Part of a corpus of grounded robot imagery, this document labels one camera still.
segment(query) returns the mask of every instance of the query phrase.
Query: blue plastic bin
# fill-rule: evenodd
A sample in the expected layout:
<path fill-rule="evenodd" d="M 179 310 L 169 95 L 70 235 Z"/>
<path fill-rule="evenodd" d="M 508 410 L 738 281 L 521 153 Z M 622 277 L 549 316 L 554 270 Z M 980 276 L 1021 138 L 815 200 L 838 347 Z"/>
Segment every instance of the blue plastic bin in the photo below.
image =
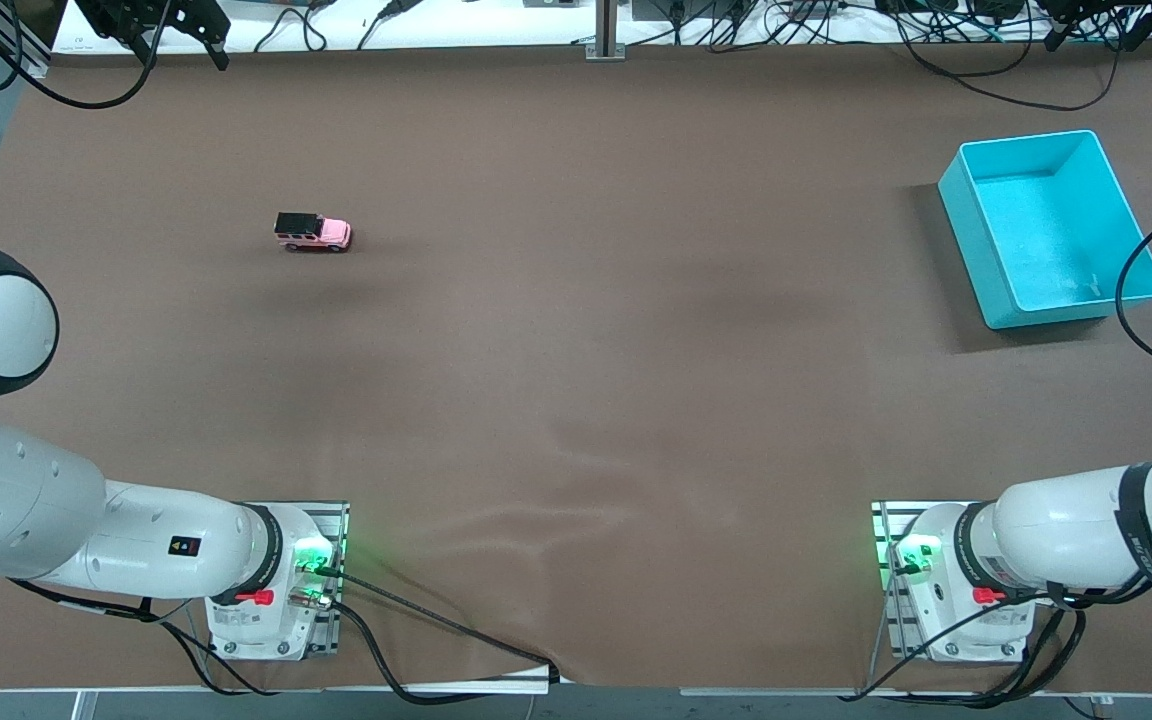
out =
<path fill-rule="evenodd" d="M 1114 286 L 1142 234 L 1096 132 L 968 142 L 940 190 L 991 328 L 1114 314 Z M 1147 249 L 1123 300 L 1152 300 Z"/>

